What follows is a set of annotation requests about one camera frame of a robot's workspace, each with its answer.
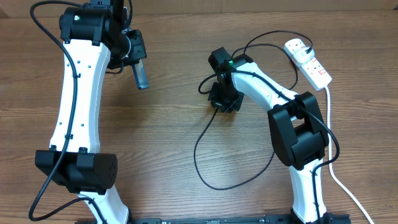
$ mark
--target wooden table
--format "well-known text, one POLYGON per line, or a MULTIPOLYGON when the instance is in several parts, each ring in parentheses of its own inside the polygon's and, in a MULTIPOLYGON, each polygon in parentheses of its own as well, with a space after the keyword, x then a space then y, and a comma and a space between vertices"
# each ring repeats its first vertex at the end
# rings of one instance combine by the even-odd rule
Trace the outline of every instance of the wooden table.
MULTIPOLYGON (((41 19, 59 36, 58 18, 41 19)), ((119 159, 116 181, 135 218, 253 217, 289 213, 293 194, 288 168, 275 158, 258 179, 217 192, 202 184, 193 147, 213 114, 198 84, 212 73, 211 51, 232 52, 270 30, 296 30, 314 41, 317 58, 334 78, 332 130, 341 145, 335 173, 376 223, 398 219, 398 13, 283 12, 136 16, 144 35, 150 88, 139 91, 130 69, 107 75, 99 133, 102 152, 119 159)), ((47 149, 57 120, 63 81, 59 48, 30 19, 0 20, 0 223, 30 223, 29 207, 46 176, 34 165, 47 149)), ((259 42, 283 45, 295 38, 274 34, 259 42)), ((277 49, 248 54, 281 85, 294 82, 277 49)), ((209 88, 211 82, 203 88, 209 88)), ((314 93, 325 115, 325 92, 300 73, 297 93, 314 93)), ((241 111, 218 114, 198 147, 198 166, 212 185, 226 187, 257 174, 272 154, 265 112, 249 98, 241 111)), ((322 169, 329 212, 364 215, 322 169)), ((75 198, 51 183, 35 216, 75 198)), ((92 219, 84 203, 43 223, 92 219)))

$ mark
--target power strip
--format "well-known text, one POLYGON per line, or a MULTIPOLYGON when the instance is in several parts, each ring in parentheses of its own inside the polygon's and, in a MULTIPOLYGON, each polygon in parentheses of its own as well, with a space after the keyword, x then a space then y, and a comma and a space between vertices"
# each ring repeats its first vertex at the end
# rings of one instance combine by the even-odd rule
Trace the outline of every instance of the power strip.
POLYGON ((293 59, 296 66, 304 74, 316 91, 328 86, 331 76, 315 58, 315 52, 307 53, 309 47, 305 46, 302 40, 292 39, 286 42, 284 50, 293 59))

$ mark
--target beige wall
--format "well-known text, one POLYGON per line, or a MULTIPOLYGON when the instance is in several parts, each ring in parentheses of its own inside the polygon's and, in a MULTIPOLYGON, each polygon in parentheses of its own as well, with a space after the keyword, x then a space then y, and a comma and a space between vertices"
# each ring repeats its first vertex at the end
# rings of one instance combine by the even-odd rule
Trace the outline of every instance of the beige wall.
MULTIPOLYGON (((0 17, 29 17, 39 0, 0 0, 0 17)), ((90 0, 71 0, 84 3, 90 0)), ((132 0, 135 14, 190 14, 266 11, 330 11, 393 9, 398 0, 132 0)), ((39 17, 58 17, 65 6, 42 6, 39 17)))

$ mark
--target white power strip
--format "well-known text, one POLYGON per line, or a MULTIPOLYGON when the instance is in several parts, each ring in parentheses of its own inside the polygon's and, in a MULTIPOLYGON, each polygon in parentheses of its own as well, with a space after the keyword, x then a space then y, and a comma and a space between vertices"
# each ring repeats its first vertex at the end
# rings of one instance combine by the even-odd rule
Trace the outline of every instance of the white power strip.
MULTIPOLYGON (((331 99, 330 92, 328 89, 328 84, 331 82, 331 76, 329 73, 322 67, 320 62, 315 58, 315 52, 313 49, 311 52, 307 53, 309 47, 306 47, 305 44, 300 39, 293 39, 288 41, 284 50, 289 54, 289 56, 293 59, 293 62, 298 66, 300 71, 304 74, 305 78, 311 83, 312 87, 319 91, 321 89, 326 90, 327 97, 327 126, 331 129, 330 120, 331 120, 331 99)), ((331 139, 329 136, 329 145, 328 145, 328 155, 329 160, 331 159, 331 139)), ((361 203, 356 199, 356 197, 337 179, 335 173, 333 172, 332 164, 329 164, 330 175, 333 180, 354 200, 359 209, 364 213, 365 217, 368 219, 370 224, 374 224, 372 218, 366 212, 365 208, 361 205, 361 203)))
POLYGON ((290 40, 285 44, 284 49, 316 91, 329 85, 331 76, 315 58, 313 50, 309 54, 306 53, 308 47, 302 40, 298 38, 290 40))

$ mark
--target white cable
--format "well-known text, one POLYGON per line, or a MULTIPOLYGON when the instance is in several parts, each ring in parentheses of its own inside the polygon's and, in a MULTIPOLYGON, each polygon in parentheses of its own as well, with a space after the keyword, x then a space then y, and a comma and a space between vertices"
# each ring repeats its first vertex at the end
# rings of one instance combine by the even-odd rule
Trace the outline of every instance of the white cable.
MULTIPOLYGON (((330 116, 330 111, 331 111, 331 100, 330 100, 330 92, 329 92, 329 88, 326 86, 325 87, 326 90, 326 100, 327 100, 327 112, 326 112, 326 125, 328 126, 329 129, 330 128, 330 120, 331 120, 331 116, 330 116)), ((328 146, 328 151, 329 151, 329 160, 331 160, 332 156, 331 156, 331 138, 330 135, 329 136, 329 146, 328 146)), ((358 199, 356 199, 356 197, 337 179, 337 177, 335 176, 335 173, 333 172, 333 167, 332 164, 329 164, 329 171, 330 171, 330 175, 333 178, 333 180, 336 181, 336 183, 354 200, 355 204, 359 207, 359 209, 361 209, 361 211, 364 213, 365 217, 368 219, 370 224, 374 224, 372 218, 369 216, 369 214, 366 212, 365 208, 361 205, 361 203, 358 201, 358 199)))

